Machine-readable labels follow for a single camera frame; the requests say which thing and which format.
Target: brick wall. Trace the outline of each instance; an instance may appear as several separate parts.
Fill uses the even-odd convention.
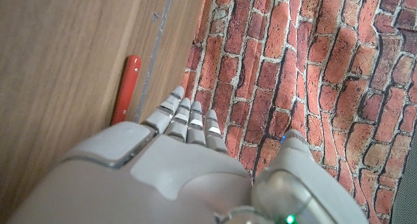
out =
[[[417,108],[416,0],[205,0],[183,86],[255,177],[283,133],[388,223]]]

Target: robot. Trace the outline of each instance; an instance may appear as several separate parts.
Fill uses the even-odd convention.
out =
[[[354,199],[289,130],[254,185],[229,157],[216,112],[177,87],[141,124],[71,149],[9,223],[367,223]]]

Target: wooden panel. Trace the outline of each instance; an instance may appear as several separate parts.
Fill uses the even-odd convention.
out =
[[[154,61],[149,87],[145,95],[145,100],[143,101],[144,105],[140,109],[140,121],[148,117],[165,100],[167,95],[177,85],[181,84],[202,3],[203,0],[171,1],[165,22],[165,29],[160,41],[160,48]],[[162,10],[157,10],[156,12],[162,15]],[[143,35],[139,33],[138,41],[141,41],[141,39],[143,39]],[[154,41],[145,44],[146,46],[153,46]],[[142,46],[142,43],[138,42],[134,48],[140,49],[136,48],[136,46]],[[143,57],[142,72],[145,72],[149,68],[149,55],[147,53],[141,56],[141,53],[139,53],[139,56]],[[128,120],[134,119],[139,98],[144,91],[144,79],[145,75],[141,73],[132,97],[132,102],[130,103],[127,116]]]
[[[164,4],[0,0],[0,222],[62,153],[108,127],[124,59],[135,53],[146,67],[159,26],[152,13]],[[152,95],[165,96],[180,83],[200,7],[201,0],[172,1],[156,65],[161,57],[170,64],[155,68],[152,81],[170,68],[175,75],[162,76],[161,89],[151,85]],[[190,34],[180,35],[173,20],[188,23],[179,27],[189,26],[183,32]]]

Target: red handle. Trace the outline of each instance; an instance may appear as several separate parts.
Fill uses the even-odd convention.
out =
[[[131,55],[128,57],[111,125],[126,120],[130,100],[132,99],[136,80],[141,69],[141,63],[141,59],[137,55]]]

